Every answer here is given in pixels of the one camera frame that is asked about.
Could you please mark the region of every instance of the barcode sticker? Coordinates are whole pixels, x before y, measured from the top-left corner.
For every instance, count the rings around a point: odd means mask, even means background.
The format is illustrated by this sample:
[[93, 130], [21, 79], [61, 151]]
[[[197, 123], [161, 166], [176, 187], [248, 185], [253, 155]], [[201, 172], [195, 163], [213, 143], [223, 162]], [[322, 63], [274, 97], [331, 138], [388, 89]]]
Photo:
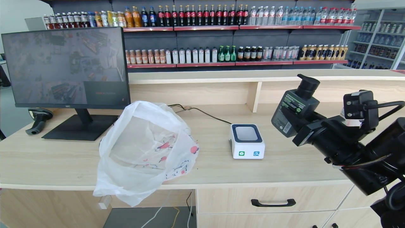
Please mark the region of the barcode sticker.
[[286, 127], [284, 128], [283, 132], [287, 133], [290, 130], [290, 128], [291, 128], [291, 124], [290, 124], [290, 122], [288, 122]]

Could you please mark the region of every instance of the drawer handle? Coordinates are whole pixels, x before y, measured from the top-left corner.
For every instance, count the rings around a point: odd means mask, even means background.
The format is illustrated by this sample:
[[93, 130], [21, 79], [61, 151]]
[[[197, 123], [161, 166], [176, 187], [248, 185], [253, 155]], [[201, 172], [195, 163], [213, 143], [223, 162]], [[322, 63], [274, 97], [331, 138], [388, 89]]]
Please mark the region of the drawer handle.
[[274, 205], [261, 204], [257, 199], [251, 199], [251, 202], [253, 206], [261, 206], [261, 207], [286, 207], [286, 206], [294, 206], [295, 204], [297, 204], [297, 202], [295, 202], [294, 199], [288, 199], [287, 204], [274, 204]]

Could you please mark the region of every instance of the barcode scanner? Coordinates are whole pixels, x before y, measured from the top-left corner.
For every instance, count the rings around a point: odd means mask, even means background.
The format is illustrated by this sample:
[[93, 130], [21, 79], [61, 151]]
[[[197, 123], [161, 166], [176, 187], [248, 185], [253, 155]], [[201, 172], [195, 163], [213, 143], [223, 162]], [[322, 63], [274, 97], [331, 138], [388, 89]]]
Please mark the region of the barcode scanner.
[[26, 133], [30, 136], [40, 133], [45, 127], [45, 122], [53, 117], [53, 113], [47, 109], [29, 108], [28, 112], [34, 120], [32, 128], [26, 130]]

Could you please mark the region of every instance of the yellow cable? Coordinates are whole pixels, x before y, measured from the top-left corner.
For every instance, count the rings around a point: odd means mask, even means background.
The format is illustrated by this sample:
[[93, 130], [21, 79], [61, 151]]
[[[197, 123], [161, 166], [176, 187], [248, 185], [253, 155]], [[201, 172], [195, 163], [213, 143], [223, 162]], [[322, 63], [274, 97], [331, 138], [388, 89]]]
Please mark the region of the yellow cable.
[[173, 226], [172, 226], [171, 228], [174, 228], [174, 226], [175, 226], [175, 224], [176, 224], [177, 216], [178, 216], [179, 213], [180, 213], [180, 210], [179, 210], [177, 207], [174, 206], [173, 208], [177, 210], [177, 214], [176, 214], [176, 216], [175, 216], [175, 220], [173, 221]]

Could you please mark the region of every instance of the payment qr scanner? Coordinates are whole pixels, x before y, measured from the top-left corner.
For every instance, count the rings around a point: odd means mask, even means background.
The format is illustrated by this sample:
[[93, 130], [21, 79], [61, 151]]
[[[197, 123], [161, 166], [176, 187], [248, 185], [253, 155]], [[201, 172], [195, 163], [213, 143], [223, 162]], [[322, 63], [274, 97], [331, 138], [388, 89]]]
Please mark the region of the payment qr scanner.
[[263, 159], [264, 142], [255, 124], [232, 124], [229, 142], [234, 159]]

